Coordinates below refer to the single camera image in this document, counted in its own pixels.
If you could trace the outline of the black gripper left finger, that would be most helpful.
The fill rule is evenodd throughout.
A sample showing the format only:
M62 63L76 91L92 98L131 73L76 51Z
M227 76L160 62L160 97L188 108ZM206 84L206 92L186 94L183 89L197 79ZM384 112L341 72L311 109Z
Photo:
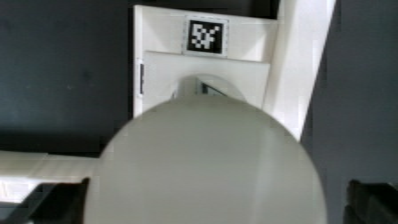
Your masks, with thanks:
M0 202L0 224L83 224L89 182L41 183L19 203Z

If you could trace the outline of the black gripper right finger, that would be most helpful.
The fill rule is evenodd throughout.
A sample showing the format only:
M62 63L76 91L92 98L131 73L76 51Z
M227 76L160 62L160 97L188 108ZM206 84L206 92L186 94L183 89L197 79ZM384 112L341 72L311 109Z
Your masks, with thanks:
M387 183L350 181L343 224L398 224L398 190Z

